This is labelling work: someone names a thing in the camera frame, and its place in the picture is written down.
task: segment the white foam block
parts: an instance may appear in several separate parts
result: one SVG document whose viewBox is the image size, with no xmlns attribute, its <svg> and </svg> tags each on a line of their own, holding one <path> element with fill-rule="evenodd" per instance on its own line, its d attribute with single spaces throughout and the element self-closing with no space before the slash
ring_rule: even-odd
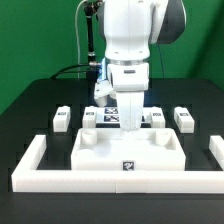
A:
<svg viewBox="0 0 224 224">
<path fill-rule="evenodd" d="M 147 193 L 224 193 L 223 172 L 147 172 L 147 181 Z"/>
<path fill-rule="evenodd" d="M 163 111 L 159 107 L 151 108 L 151 127 L 152 128 L 165 128 L 166 122 L 163 116 Z"/>
<path fill-rule="evenodd" d="M 116 193 L 146 193 L 148 191 L 147 172 L 125 171 L 116 181 Z"/>
<path fill-rule="evenodd" d="M 185 107 L 174 109 L 174 120 L 181 133 L 194 133 L 194 119 Z"/>
<path fill-rule="evenodd" d="M 221 136 L 210 136 L 209 149 L 224 170 L 224 140 Z"/>
<path fill-rule="evenodd" d="M 84 116 L 82 119 L 83 128 L 95 128 L 96 127 L 96 117 L 97 108 L 96 107 L 86 107 L 84 111 Z"/>
<path fill-rule="evenodd" d="M 71 119 L 71 109 L 68 106 L 58 107 L 53 120 L 54 132 L 66 132 Z"/>
<path fill-rule="evenodd" d="M 116 193 L 116 176 L 105 172 L 38 170 L 14 180 L 14 192 Z"/>
</svg>

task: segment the green wall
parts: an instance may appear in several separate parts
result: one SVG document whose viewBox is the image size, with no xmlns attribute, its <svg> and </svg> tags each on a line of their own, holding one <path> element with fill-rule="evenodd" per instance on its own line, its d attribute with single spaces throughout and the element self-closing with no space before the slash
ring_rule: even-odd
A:
<svg viewBox="0 0 224 224">
<path fill-rule="evenodd" d="M 161 46 L 166 78 L 203 77 L 224 89 L 223 0 L 183 0 L 184 34 Z M 0 1 L 0 113 L 33 81 L 77 62 L 74 15 L 77 0 Z M 82 62 L 87 61 L 86 28 L 79 17 Z M 96 53 L 105 44 L 95 31 Z M 159 53 L 151 46 L 152 77 L 162 77 Z"/>
</svg>

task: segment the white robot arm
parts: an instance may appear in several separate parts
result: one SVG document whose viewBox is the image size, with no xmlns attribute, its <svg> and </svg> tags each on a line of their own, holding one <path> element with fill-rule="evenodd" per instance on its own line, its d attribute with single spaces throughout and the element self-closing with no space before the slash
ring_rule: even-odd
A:
<svg viewBox="0 0 224 224">
<path fill-rule="evenodd" d="M 116 96 L 120 127 L 141 126 L 144 91 L 149 82 L 149 44 L 172 43 L 184 31 L 182 0 L 105 0 L 98 9 L 101 36 L 106 40 L 107 79 L 103 95 L 96 85 L 95 100 Z"/>
</svg>

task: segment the white rectangular border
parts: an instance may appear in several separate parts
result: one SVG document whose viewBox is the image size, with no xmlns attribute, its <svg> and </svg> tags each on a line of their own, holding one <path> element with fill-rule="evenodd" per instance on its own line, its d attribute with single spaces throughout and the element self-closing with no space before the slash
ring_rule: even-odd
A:
<svg viewBox="0 0 224 224">
<path fill-rule="evenodd" d="M 46 136 L 37 135 L 12 174 L 14 192 L 223 194 L 222 171 L 39 171 Z"/>
</svg>

